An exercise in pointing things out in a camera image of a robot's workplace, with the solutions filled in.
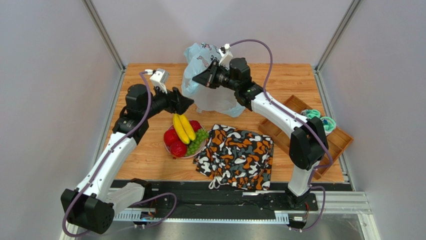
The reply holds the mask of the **yellow banana bunch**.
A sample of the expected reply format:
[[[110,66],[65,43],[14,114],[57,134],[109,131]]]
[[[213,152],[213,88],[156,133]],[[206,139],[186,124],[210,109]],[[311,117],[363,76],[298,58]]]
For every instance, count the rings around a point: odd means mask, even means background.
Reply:
[[[175,113],[172,119],[172,123],[179,139],[184,144],[189,145],[196,139],[195,131],[185,115]]]

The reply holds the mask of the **light blue plastic bag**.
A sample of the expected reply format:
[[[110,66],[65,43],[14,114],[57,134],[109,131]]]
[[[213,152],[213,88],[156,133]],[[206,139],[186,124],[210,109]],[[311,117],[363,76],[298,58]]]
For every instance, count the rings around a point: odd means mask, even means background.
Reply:
[[[222,56],[218,48],[208,43],[194,43],[184,51],[187,67],[183,72],[182,94],[194,100],[198,112],[215,111],[232,118],[240,116],[244,107],[235,99],[230,89],[219,87],[211,89],[193,81],[193,77],[205,71],[212,61],[219,61]]]

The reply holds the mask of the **green grape bunch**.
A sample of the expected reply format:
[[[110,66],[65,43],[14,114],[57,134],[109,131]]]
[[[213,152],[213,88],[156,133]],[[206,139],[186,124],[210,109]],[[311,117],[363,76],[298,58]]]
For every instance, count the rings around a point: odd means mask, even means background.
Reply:
[[[204,146],[205,141],[209,138],[209,133],[201,128],[195,133],[195,140],[187,146],[186,157],[196,155]]]

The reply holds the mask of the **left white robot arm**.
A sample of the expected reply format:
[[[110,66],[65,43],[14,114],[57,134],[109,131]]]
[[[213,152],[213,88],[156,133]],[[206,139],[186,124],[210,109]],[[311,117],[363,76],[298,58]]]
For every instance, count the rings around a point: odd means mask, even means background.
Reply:
[[[182,115],[194,100],[183,96],[176,87],[162,91],[156,86],[151,92],[145,84],[135,84],[127,90],[125,103],[95,165],[75,189],[65,189],[60,197],[63,230],[73,224],[86,232],[104,234],[116,214],[143,201],[145,192],[151,191],[151,183],[135,178],[110,193],[115,176],[148,130],[150,118],[162,111]]]

